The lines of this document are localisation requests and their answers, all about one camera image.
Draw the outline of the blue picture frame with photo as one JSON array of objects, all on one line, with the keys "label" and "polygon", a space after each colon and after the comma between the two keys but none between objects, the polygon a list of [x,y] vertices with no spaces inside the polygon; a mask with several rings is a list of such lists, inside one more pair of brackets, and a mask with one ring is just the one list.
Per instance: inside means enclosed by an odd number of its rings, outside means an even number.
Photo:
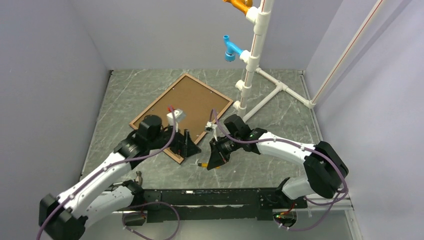
[{"label": "blue picture frame with photo", "polygon": [[232,104],[233,100],[230,97],[185,73],[129,123],[133,129],[133,135],[129,138],[130,142],[137,144],[137,149],[143,154],[148,154],[150,150],[137,140],[139,123],[148,115],[156,115],[162,119],[163,127],[172,127],[169,126],[166,117],[169,113],[168,107],[181,109],[186,117],[179,123],[178,132],[171,145],[164,150],[165,154],[181,164],[185,160],[183,158],[184,130],[189,130],[192,141],[197,145],[206,135],[204,128],[205,123],[209,121],[211,110],[215,109],[218,116],[221,116]]}]

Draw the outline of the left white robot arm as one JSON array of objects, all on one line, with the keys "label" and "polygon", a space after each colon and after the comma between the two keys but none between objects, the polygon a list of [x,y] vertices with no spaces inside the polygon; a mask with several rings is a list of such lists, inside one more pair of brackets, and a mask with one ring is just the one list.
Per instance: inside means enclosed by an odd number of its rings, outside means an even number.
[{"label": "left white robot arm", "polygon": [[108,157],[91,173],[58,196],[47,194],[39,204],[36,239],[46,233],[53,240],[78,240],[85,230],[116,210],[139,209],[146,202],[145,190],[138,181],[127,180],[114,190],[106,189],[144,160],[170,148],[184,157],[201,152],[192,141],[190,132],[179,130],[185,118],[181,109],[166,115],[163,126],[157,115],[146,116],[138,129],[121,140]]}]

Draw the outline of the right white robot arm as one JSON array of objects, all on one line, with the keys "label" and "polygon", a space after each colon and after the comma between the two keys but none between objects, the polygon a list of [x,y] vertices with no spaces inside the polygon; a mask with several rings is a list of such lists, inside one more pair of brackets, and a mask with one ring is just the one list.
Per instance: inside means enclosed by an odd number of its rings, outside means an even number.
[{"label": "right white robot arm", "polygon": [[346,176],[349,170],[328,142],[300,143],[279,137],[263,128],[251,129],[236,114],[226,118],[224,126],[228,132],[224,136],[213,137],[209,142],[207,170],[228,163],[231,153],[242,149],[288,161],[304,170],[304,175],[285,178],[277,187],[275,200],[282,208],[311,194],[332,199],[337,193],[348,192]]}]

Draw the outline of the yellow handled screwdriver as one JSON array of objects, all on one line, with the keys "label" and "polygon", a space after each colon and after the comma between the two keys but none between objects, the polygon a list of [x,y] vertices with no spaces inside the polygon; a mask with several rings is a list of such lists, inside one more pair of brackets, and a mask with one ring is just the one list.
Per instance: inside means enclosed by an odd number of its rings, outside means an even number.
[{"label": "yellow handled screwdriver", "polygon": [[207,168],[208,167],[208,163],[202,163],[202,162],[191,163],[190,165],[194,165],[194,166],[201,167],[201,168]]}]

